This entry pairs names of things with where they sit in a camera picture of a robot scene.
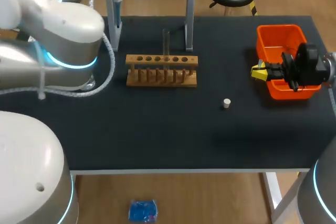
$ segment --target floor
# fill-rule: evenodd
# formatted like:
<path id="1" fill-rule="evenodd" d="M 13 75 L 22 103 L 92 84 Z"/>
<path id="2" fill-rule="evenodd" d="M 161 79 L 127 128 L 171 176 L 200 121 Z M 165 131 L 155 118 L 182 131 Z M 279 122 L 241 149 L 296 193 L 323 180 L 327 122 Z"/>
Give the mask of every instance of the floor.
<path id="1" fill-rule="evenodd" d="M 196 16 L 218 16 L 224 8 L 208 6 L 211 0 L 196 0 Z M 336 0 L 256 0 L 258 15 L 310 15 L 329 51 L 336 51 Z M 96 0 L 96 9 L 106 15 L 105 0 Z M 124 0 L 122 15 L 183 16 L 185 0 Z M 236 8 L 231 15 L 251 15 L 249 6 Z M 0 37 L 15 37 L 0 30 Z M 282 195 L 296 173 L 278 173 Z M 155 199 L 157 223 L 270 223 L 265 189 L 259 174 L 166 174 L 81 176 L 77 181 L 79 224 L 128 223 L 133 199 Z M 294 213 L 287 224 L 299 223 Z"/>

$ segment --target black table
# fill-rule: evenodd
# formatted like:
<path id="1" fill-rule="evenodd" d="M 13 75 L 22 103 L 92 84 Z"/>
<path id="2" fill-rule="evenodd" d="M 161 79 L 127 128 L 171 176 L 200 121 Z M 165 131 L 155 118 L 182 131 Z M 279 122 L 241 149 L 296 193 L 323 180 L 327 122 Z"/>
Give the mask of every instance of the black table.
<path id="1" fill-rule="evenodd" d="M 30 115 L 59 138 L 71 170 L 310 168 L 335 135 L 328 91 L 307 101 L 273 100 L 250 77 L 258 62 L 256 29 L 297 24 L 326 52 L 310 17 L 196 17 L 197 88 L 127 87 L 126 54 L 161 54 L 162 29 L 171 55 L 184 50 L 182 17 L 126 17 L 113 82 L 88 98 L 35 93 L 0 96 L 0 110 Z M 109 59 L 104 46 L 95 69 L 101 83 Z M 223 111 L 221 102 L 232 103 Z"/>

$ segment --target small white cap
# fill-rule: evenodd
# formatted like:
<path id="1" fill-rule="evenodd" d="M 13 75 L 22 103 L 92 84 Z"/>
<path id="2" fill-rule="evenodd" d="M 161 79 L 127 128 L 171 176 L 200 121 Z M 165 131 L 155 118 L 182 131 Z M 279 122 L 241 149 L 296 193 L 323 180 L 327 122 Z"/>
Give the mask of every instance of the small white cap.
<path id="1" fill-rule="evenodd" d="M 230 106 L 231 100 L 230 99 L 224 99 L 223 106 L 225 109 L 227 109 Z"/>

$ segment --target yellow black tape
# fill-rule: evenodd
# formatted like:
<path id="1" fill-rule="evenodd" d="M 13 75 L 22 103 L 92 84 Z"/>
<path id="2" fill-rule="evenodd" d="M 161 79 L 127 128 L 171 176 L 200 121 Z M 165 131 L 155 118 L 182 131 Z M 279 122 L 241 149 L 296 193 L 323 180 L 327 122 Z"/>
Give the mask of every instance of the yellow black tape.
<path id="1" fill-rule="evenodd" d="M 257 8 L 256 8 L 254 1 L 250 3 L 250 9 L 251 9 L 252 16 L 258 16 Z"/>

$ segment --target blue plastic bag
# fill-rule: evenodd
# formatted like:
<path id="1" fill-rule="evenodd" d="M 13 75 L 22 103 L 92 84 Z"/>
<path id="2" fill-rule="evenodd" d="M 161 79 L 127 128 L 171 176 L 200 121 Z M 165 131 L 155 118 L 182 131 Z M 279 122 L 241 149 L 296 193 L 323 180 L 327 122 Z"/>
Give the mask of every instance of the blue plastic bag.
<path id="1" fill-rule="evenodd" d="M 131 203 L 128 219 L 136 222 L 155 222 L 158 216 L 155 200 Z"/>

